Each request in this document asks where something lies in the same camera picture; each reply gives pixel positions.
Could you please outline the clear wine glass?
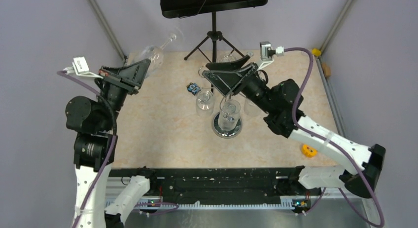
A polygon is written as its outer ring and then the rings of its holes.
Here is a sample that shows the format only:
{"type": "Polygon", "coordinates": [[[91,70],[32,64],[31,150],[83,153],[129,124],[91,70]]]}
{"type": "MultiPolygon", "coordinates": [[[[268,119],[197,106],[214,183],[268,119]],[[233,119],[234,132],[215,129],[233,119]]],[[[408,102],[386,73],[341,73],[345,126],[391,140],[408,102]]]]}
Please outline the clear wine glass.
{"type": "Polygon", "coordinates": [[[164,61],[164,50],[172,42],[178,39],[178,35],[175,33],[170,33],[167,40],[160,46],[147,46],[141,53],[137,54],[133,58],[133,63],[139,62],[144,59],[150,60],[150,65],[148,67],[146,78],[151,76],[157,69],[159,69],[164,61]]]}
{"type": "Polygon", "coordinates": [[[227,62],[234,62],[236,60],[237,60],[237,58],[232,53],[229,53],[229,54],[220,56],[217,59],[217,62],[218,63],[227,63],[227,62]]]}

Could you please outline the clear wine glass back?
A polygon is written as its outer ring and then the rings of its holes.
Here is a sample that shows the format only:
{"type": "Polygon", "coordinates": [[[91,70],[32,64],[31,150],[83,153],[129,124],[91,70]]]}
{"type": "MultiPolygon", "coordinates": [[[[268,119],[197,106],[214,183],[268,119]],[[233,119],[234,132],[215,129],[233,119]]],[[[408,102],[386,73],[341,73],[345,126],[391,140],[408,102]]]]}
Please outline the clear wine glass back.
{"type": "Polygon", "coordinates": [[[229,53],[229,54],[220,56],[217,59],[217,62],[218,63],[227,63],[227,62],[234,62],[236,60],[237,60],[237,58],[232,53],[229,53]]]}

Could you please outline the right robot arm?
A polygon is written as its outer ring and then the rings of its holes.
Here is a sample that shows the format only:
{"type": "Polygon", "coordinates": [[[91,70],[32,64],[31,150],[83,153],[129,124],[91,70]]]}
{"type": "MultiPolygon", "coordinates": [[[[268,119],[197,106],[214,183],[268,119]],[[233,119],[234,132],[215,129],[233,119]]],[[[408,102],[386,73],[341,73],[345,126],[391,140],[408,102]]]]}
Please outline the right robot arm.
{"type": "Polygon", "coordinates": [[[264,121],[275,134],[315,148],[333,159],[336,166],[299,166],[289,181],[294,194],[307,189],[346,188],[362,198],[372,198],[382,172],[385,147],[366,146],[316,123],[299,109],[303,97],[298,84],[284,80],[273,87],[259,76],[263,64],[245,56],[237,61],[207,63],[202,76],[223,96],[243,94],[266,113],[264,121]]]}

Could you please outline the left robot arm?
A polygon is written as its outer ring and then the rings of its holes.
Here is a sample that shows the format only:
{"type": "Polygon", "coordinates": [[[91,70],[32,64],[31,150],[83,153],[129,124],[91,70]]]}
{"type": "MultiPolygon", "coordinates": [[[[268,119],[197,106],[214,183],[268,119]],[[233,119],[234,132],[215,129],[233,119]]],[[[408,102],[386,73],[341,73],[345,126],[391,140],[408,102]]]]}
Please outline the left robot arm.
{"type": "Polygon", "coordinates": [[[72,98],[65,109],[66,127],[77,133],[74,142],[74,169],[77,192],[74,208],[75,228],[122,228],[127,217],[146,194],[158,189],[155,172],[138,169],[111,205],[106,205],[106,186],[114,161],[117,117],[128,95],[137,94],[151,61],[143,59],[120,68],[102,67],[91,72],[84,57],[75,57],[70,67],[59,75],[81,82],[91,77],[97,85],[92,100],[85,96],[72,98]]]}

